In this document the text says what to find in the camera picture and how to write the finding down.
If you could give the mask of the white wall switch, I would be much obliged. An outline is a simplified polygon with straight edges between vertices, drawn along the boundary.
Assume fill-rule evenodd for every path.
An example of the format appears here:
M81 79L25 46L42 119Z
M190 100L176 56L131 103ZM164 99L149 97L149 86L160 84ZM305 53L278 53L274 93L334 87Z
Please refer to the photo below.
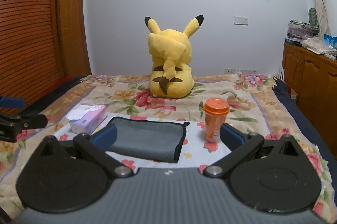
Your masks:
M245 25L245 26L249 25L249 20L246 17L234 16L233 20L234 20L234 25Z

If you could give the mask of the wooden slatted wardrobe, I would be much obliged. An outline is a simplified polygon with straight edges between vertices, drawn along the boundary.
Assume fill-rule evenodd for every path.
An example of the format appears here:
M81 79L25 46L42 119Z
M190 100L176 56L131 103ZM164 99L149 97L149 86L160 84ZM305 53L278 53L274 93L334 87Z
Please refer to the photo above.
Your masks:
M1 0L1 95L29 106L63 78L56 0Z

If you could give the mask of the blue picture card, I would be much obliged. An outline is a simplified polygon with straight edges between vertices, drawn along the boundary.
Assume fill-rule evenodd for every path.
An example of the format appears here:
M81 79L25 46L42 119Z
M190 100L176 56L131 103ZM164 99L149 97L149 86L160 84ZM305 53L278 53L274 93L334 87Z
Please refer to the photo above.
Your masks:
M337 48L337 37L324 34L323 44L328 49L336 49Z

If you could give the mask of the stack of folded fabrics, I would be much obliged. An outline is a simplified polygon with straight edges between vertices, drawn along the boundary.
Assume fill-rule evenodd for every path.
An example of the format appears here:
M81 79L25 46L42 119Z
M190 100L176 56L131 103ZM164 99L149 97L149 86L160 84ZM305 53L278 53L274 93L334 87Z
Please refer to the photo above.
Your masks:
M319 28L305 22L290 20L287 29L287 38L300 42L319 34Z

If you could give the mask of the white wall socket strip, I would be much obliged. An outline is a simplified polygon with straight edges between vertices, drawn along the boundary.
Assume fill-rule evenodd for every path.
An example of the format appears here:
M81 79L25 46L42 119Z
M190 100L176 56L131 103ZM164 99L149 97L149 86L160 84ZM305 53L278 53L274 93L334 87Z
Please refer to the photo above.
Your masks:
M224 74L258 74L258 70L252 69L225 69Z

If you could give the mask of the wooden door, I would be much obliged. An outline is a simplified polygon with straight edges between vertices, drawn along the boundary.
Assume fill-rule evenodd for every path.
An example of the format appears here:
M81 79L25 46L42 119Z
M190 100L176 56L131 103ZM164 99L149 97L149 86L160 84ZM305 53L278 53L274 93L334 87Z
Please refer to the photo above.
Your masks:
M84 27L83 0L56 0L62 63L67 76L88 76L91 68Z

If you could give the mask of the pink tissue box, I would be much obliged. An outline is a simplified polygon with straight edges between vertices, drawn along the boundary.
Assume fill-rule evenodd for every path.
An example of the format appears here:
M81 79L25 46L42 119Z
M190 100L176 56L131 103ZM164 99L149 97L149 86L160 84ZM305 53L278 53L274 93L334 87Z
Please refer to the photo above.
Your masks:
M78 105L66 115L71 131L91 135L106 118L105 105Z

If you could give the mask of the floral beige bed blanket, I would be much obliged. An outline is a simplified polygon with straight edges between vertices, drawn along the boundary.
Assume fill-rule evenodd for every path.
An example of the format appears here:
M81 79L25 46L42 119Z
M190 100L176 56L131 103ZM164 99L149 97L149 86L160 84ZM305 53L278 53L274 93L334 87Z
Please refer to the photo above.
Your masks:
M270 140L292 135L322 182L314 211L328 223L336 221L336 161L292 102L285 85L270 75L197 77L190 95L179 100L152 97L148 76L85 77L59 99L48 103L42 111L49 121L45 129L25 130L17 143L1 143L1 208L11 218L22 211L15 191L20 171L45 136L53 134L61 141L72 139L66 114L77 104L104 104L108 119L119 115L160 122L189 121L174 167L197 167L203 171L227 153L223 144L209 142L203 135L203 105L210 98L229 103L227 122L243 133L257 132Z

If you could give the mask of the brown wooden cabinet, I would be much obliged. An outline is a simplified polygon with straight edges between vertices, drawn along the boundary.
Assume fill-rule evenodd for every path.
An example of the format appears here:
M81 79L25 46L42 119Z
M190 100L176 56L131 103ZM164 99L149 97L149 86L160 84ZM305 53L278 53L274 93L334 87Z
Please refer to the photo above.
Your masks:
M298 94L297 107L336 157L336 61L285 43L282 67L285 83Z

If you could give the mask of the yellow Pikachu plush toy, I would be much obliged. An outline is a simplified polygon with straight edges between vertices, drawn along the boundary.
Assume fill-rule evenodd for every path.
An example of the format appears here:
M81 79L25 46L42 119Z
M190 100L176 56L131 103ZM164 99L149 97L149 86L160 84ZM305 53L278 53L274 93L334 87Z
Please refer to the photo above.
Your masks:
M190 62L193 50L190 37L201 27L203 15L193 18L184 31L161 30L153 18L144 22L150 30L148 51L152 57L150 92L158 98L183 98L194 87Z

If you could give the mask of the orange lidded plastic cup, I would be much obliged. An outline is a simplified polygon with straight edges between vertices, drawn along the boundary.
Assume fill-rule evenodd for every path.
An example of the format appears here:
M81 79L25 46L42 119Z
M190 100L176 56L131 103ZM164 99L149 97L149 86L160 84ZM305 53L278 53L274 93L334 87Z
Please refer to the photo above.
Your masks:
M211 142L220 140L220 128L225 123L230 107L227 101L221 98L208 99L203 110L205 112L205 138Z

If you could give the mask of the purple and grey towel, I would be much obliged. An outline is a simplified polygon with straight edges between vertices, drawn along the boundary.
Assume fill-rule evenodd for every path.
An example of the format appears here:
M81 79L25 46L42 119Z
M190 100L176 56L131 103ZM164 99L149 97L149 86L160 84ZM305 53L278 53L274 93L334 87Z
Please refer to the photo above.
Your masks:
M118 136L109 151L120 155L177 163L189 122L156 122L114 117L109 124L115 125Z

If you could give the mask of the green woven fan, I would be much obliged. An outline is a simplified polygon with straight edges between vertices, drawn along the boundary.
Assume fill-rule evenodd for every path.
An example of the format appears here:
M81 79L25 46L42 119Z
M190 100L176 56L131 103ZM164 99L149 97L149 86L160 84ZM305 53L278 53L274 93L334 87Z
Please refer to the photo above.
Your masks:
M318 17L317 17L317 13L316 13L316 9L315 8L310 8L308 10L308 20L309 20L309 24L312 27L319 27L319 23L318 23Z

